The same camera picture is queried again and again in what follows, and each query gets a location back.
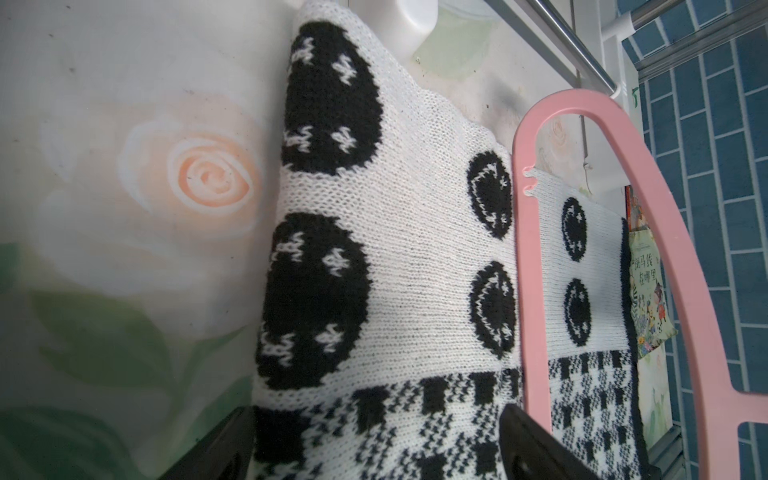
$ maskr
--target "white knit background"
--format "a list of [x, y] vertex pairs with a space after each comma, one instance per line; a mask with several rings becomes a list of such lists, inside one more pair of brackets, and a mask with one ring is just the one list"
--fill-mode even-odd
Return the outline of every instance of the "white knit background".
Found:
[[[362, 245], [369, 264], [372, 283], [367, 321], [349, 358], [325, 375], [321, 386], [277, 391], [255, 375], [253, 403], [274, 410], [326, 408], [335, 399], [353, 403], [350, 396], [358, 389], [519, 368], [519, 323], [515, 325], [515, 348], [499, 360], [476, 336], [469, 305], [472, 282], [494, 260], [504, 265], [517, 292], [515, 225], [502, 240], [492, 237], [472, 209], [467, 184], [470, 161], [486, 151], [502, 159], [511, 177], [508, 152], [490, 131], [466, 120], [447, 99], [421, 89], [347, 9], [333, 2], [309, 1], [297, 16], [295, 30], [307, 22], [341, 26], [369, 63], [383, 106], [382, 139], [365, 167], [339, 170], [337, 175], [282, 167], [276, 222], [294, 212], [338, 218], [336, 224]], [[540, 203], [545, 253], [549, 358], [626, 349], [620, 219], [586, 199], [581, 201], [583, 196], [544, 172], [535, 174], [539, 185], [534, 195]], [[587, 253], [575, 266], [563, 248], [560, 219], [563, 202], [576, 195], [590, 223]], [[590, 292], [592, 331], [583, 347], [573, 344], [563, 320], [564, 291], [574, 276]], [[503, 407], [508, 400], [508, 390], [497, 383], [495, 404]], [[418, 399], [413, 413], [387, 418], [387, 425], [398, 429], [395, 442], [419, 445], [420, 402]], [[455, 416], [456, 425], [468, 425], [477, 409], [471, 401], [447, 402], [446, 412]], [[309, 435], [312, 432], [305, 432], [304, 439]], [[306, 448], [307, 464], [323, 463], [323, 473], [317, 478], [360, 478], [355, 452], [361, 441], [348, 425], [342, 438], [331, 439], [322, 448]], [[455, 441], [453, 432], [446, 448]], [[251, 466], [249, 478], [254, 476]], [[393, 468], [397, 468], [396, 462], [390, 458], [384, 472]], [[497, 470], [504, 478], [500, 464]], [[296, 465], [283, 465], [270, 478], [281, 478], [281, 473], [315, 478], [306, 470], [297, 471]], [[476, 478], [473, 474], [470, 469], [452, 478]]]
[[382, 141], [367, 168], [329, 176], [283, 167], [276, 223], [292, 212], [339, 218], [369, 262], [368, 321], [323, 386], [272, 392], [257, 376], [254, 401], [291, 409], [384, 383], [519, 366], [519, 328], [515, 349], [499, 362], [475, 336], [468, 301], [475, 275], [492, 260], [517, 284], [514, 225], [503, 240], [492, 237], [467, 187], [475, 155], [494, 151], [511, 173], [509, 153], [447, 99], [421, 89], [352, 12], [307, 2], [296, 30], [312, 21], [345, 28], [370, 64], [384, 107]]
[[[629, 348], [621, 311], [621, 217], [547, 172], [534, 169], [531, 175], [538, 181], [532, 193], [539, 205], [549, 359]], [[578, 200], [587, 217], [587, 250], [579, 262], [571, 260], [563, 246], [561, 218], [570, 197]], [[571, 341], [563, 320], [565, 290], [574, 278], [589, 292], [592, 329], [584, 346]]]

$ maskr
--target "stainless steel pole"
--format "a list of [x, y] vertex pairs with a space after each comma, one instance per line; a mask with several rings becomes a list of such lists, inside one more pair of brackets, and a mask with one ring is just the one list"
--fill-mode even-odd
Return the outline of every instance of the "stainless steel pole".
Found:
[[[581, 43], [579, 37], [571, 30], [568, 23], [560, 16], [549, 0], [515, 0], [525, 14], [544, 32], [554, 43], [554, 46], [578, 69], [582, 75], [591, 80], [594, 88], [607, 95], [616, 92], [616, 84], [602, 65]], [[504, 0], [485, 0], [497, 13], [502, 14]]]
[[651, 23], [656, 17], [673, 7], [683, 3], [684, 0], [650, 0], [634, 9], [630, 16], [635, 31]]

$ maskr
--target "blue tile wall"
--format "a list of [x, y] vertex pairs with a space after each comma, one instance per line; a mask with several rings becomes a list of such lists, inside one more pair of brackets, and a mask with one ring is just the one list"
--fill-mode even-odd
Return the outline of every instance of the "blue tile wall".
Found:
[[621, 41], [621, 46], [624, 47], [624, 51], [627, 52], [627, 55], [629, 55], [629, 59], [632, 61], [632, 63], [638, 63], [640, 61], [640, 57], [637, 56], [637, 53], [635, 53], [634, 48], [632, 47], [632, 43], [629, 41], [629, 39], [624, 39]]
[[701, 269], [707, 278], [707, 285], [729, 286], [714, 175], [689, 179], [688, 192], [694, 218], [694, 245], [699, 258], [706, 259], [701, 261]]
[[739, 438], [749, 440], [750, 439], [750, 424], [747, 422], [739, 424]]
[[714, 20], [726, 12], [725, 0], [693, 0], [692, 3], [700, 24]]
[[752, 460], [752, 445], [739, 442], [739, 465], [741, 480], [755, 479], [755, 462]]
[[741, 128], [741, 108], [736, 76], [733, 70], [726, 71], [707, 80], [710, 109], [712, 111], [712, 130], [721, 135]]
[[685, 168], [689, 175], [712, 170], [710, 132], [707, 127], [707, 113], [702, 112], [680, 121], [685, 151]]
[[634, 38], [634, 42], [643, 56], [650, 54], [660, 47], [664, 47], [664, 39], [661, 37], [661, 32], [655, 22], [651, 22], [636, 31], [632, 38]]
[[760, 248], [760, 225], [755, 200], [742, 200], [725, 206], [728, 241], [731, 250]]
[[768, 425], [765, 423], [756, 423], [755, 437], [758, 445], [757, 454], [760, 457], [760, 465], [768, 470], [768, 449], [760, 448], [761, 445], [768, 445]]
[[661, 23], [664, 25], [664, 31], [667, 33], [667, 40], [670, 43], [685, 38], [696, 31], [694, 22], [688, 13], [688, 5], [685, 5], [685, 2], [663, 14]]
[[[663, 50], [663, 47], [672, 45], [676, 41], [707, 27], [711, 22], [722, 19], [755, 1], [757, 0], [692, 0], [690, 3], [683, 2], [660, 16], [658, 22], [651, 24], [653, 26], [646, 26], [636, 32], [631, 37], [632, 41], [623, 41], [622, 45], [629, 58], [636, 64], [644, 57]], [[629, 12], [643, 3], [642, 0], [617, 0], [618, 14]]]
[[[745, 1], [728, 0], [726, 5], [723, 0], [693, 0], [685, 5], [703, 12], [702, 18], [722, 18], [731, 5], [736, 8]], [[699, 28], [703, 19], [691, 18]], [[669, 77], [665, 73], [641, 85], [644, 114], [648, 113], [644, 134], [653, 136], [657, 164], [677, 207], [684, 218], [690, 212], [689, 233], [710, 287], [731, 383], [751, 392], [768, 392], [768, 61], [764, 58], [768, 59], [765, 25], [678, 65]], [[670, 317], [677, 321], [669, 291], [667, 298]], [[693, 480], [699, 458], [682, 335], [666, 341], [665, 348], [673, 420], [684, 431], [687, 480]], [[744, 423], [738, 433], [743, 440], [741, 478], [768, 480], [768, 425], [751, 428]]]
[[717, 167], [720, 171], [720, 187], [723, 200], [745, 197], [754, 193], [750, 159], [746, 151], [744, 133], [728, 135], [715, 140]]
[[729, 363], [728, 373], [730, 374], [730, 384], [733, 385], [736, 390], [743, 392], [744, 381], [741, 379], [741, 365], [736, 363]]
[[712, 304], [720, 325], [720, 335], [723, 337], [725, 356], [729, 360], [739, 359], [739, 342], [736, 338], [736, 325], [733, 323], [733, 303], [730, 301], [730, 291], [710, 292]]
[[658, 77], [653, 77], [648, 81], [648, 88], [650, 90], [650, 99], [656, 100], [662, 95], [672, 93], [672, 80], [670, 72], [665, 71]]
[[746, 115], [750, 119], [755, 158], [768, 157], [768, 89], [746, 96]]
[[760, 200], [763, 203], [763, 223], [768, 225], [768, 161], [761, 161], [755, 165], [757, 182], [760, 184]]
[[[667, 347], [667, 351], [672, 352], [672, 349]], [[670, 405], [672, 406], [672, 421], [679, 422], [680, 407], [677, 405], [677, 377], [674, 374], [674, 361], [672, 359], [667, 359], [667, 377], [669, 377], [670, 380]]]
[[677, 107], [680, 115], [692, 114], [704, 108], [704, 93], [701, 90], [699, 59], [694, 58], [674, 68], [677, 89]]
[[730, 54], [730, 43], [724, 43], [704, 54], [704, 72], [712, 75], [720, 70], [733, 65], [733, 57]]
[[688, 439], [688, 455], [686, 458], [692, 462], [699, 461], [699, 447], [696, 440], [695, 412], [693, 394], [683, 392], [683, 418], [685, 418], [685, 436]]
[[674, 201], [677, 202], [677, 208], [685, 208], [683, 171], [680, 169], [680, 152], [673, 152], [662, 157], [657, 157], [656, 163], [658, 164], [664, 179], [667, 181], [667, 186], [672, 192]]
[[732, 255], [731, 261], [741, 323], [768, 323], [768, 280], [763, 253], [740, 253]]
[[[768, 329], [744, 327], [744, 356], [749, 372], [768, 372]], [[768, 393], [768, 376], [750, 377], [750, 390]]]
[[741, 81], [744, 91], [752, 91], [768, 84], [768, 32], [759, 27], [736, 40], [736, 50], [741, 67]]
[[663, 154], [677, 148], [677, 127], [675, 126], [672, 97], [662, 98], [651, 103], [650, 115], [654, 119], [656, 153]]

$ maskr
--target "pink hanger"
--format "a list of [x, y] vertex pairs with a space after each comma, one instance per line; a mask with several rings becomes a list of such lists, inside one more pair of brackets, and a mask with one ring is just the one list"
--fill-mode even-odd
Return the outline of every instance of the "pink hanger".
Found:
[[512, 145], [526, 411], [551, 431], [538, 201], [529, 192], [536, 179], [525, 173], [536, 163], [536, 134], [550, 119], [563, 114], [584, 115], [598, 124], [637, 192], [656, 236], [686, 340], [700, 477], [739, 478], [738, 426], [742, 422], [768, 423], [768, 395], [737, 392], [731, 386], [707, 282], [672, 193], [627, 114], [608, 96], [594, 91], [560, 91], [539, 101], [523, 117]]

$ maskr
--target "knitted fabric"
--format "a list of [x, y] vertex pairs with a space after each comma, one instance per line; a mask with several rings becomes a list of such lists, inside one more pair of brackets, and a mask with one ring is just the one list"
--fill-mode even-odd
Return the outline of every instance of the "knitted fabric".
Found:
[[296, 24], [251, 474], [504, 478], [498, 417], [522, 397], [509, 154], [348, 10], [310, 1]]
[[538, 182], [552, 435], [600, 478], [641, 478], [648, 459], [637, 405], [625, 219], [559, 179]]

